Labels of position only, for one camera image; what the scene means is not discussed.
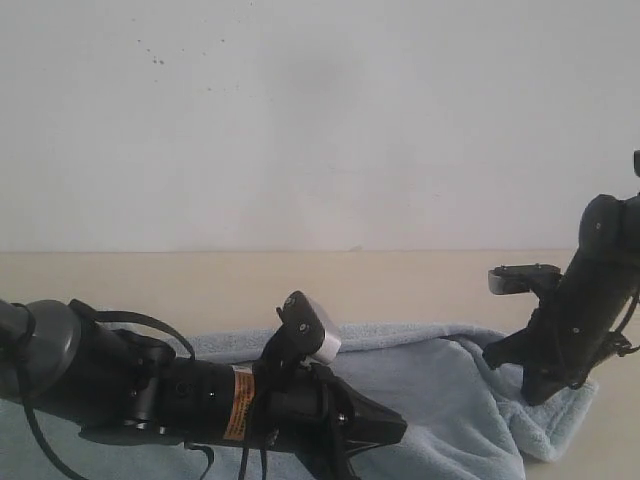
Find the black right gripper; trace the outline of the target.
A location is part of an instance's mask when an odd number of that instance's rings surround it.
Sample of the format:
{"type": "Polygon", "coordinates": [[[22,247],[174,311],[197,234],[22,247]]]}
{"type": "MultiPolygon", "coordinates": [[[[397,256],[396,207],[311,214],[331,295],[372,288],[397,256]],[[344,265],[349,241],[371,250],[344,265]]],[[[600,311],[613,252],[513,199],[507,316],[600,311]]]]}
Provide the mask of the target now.
{"type": "Polygon", "coordinates": [[[490,370],[523,367],[521,395],[541,405],[564,388],[580,388],[604,361],[630,353],[629,301],[628,286],[561,284],[538,308],[534,326],[487,344],[482,357],[490,370]]]}

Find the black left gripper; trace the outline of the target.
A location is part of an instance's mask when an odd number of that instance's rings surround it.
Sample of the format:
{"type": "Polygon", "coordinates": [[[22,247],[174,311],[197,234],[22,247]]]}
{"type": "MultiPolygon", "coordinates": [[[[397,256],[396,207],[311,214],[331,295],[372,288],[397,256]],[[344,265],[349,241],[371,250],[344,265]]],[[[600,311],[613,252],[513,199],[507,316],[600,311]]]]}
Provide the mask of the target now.
{"type": "Polygon", "coordinates": [[[295,456],[314,479],[357,480],[349,445],[393,445],[407,430],[396,411],[362,395],[338,377],[324,379],[322,370],[299,369],[282,390],[261,392],[266,385],[250,368],[233,366],[229,441],[252,448],[296,450],[295,456]],[[342,439],[319,439],[329,419],[329,399],[346,419],[342,439]]]}

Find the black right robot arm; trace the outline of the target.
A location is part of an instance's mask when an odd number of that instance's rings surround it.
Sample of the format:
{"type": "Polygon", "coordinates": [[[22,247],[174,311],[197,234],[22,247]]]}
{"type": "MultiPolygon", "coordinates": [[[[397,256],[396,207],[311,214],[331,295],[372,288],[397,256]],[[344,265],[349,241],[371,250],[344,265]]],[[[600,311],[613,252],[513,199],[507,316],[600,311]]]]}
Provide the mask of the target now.
{"type": "Polygon", "coordinates": [[[638,197],[596,196],[566,269],[499,266],[488,285],[495,295],[532,292],[539,300],[525,328],[484,348],[489,368],[522,367],[521,395],[531,406],[581,388],[594,367],[638,350],[624,334],[639,303],[638,197]]]}

